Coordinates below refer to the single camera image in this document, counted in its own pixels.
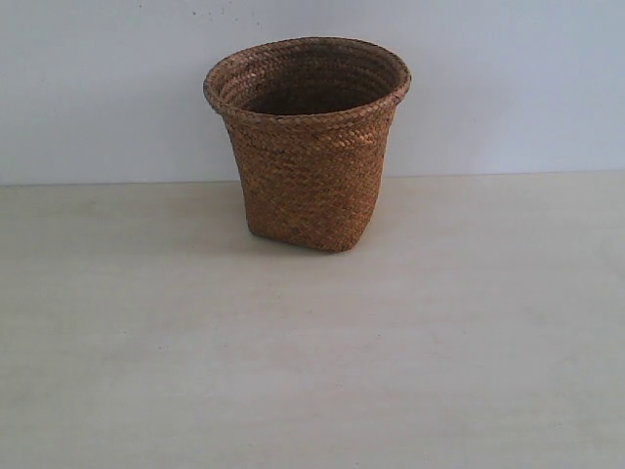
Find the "brown woven wicker basket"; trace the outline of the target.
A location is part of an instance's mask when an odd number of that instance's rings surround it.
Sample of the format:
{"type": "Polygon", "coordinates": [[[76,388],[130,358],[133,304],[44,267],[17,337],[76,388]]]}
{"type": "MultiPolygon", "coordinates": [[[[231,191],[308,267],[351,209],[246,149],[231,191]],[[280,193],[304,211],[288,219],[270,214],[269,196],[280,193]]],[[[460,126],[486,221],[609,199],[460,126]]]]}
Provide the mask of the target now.
{"type": "Polygon", "coordinates": [[[381,186],[406,63],[363,40],[302,37],[235,52],[203,93],[229,134],[249,231],[324,252],[362,237],[381,186]]]}

